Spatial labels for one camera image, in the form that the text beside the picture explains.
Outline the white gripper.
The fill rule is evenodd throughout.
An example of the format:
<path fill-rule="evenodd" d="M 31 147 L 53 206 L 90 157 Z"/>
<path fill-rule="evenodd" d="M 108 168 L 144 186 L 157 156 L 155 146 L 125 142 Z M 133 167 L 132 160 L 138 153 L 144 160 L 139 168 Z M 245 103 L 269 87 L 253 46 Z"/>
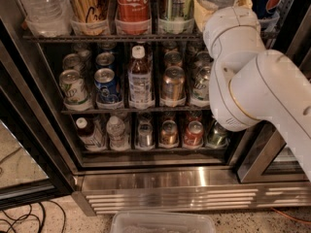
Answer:
<path fill-rule="evenodd" d="M 232 60 L 242 58 L 245 62 L 265 50 L 258 18 L 250 10 L 252 0 L 235 0 L 234 7 L 215 13 L 205 9 L 197 0 L 193 0 L 193 5 L 196 26 L 203 31 L 203 41 L 214 60 L 228 57 Z"/>

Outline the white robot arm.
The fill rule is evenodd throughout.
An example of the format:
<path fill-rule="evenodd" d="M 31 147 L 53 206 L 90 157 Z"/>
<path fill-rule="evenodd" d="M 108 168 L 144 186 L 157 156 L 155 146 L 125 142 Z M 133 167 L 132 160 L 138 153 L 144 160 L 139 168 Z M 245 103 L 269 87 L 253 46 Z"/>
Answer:
<path fill-rule="evenodd" d="M 251 9 L 195 0 L 194 19 L 214 59 L 209 99 L 216 121 L 229 131 L 271 122 L 311 180 L 310 82 L 287 56 L 264 46 Z"/>

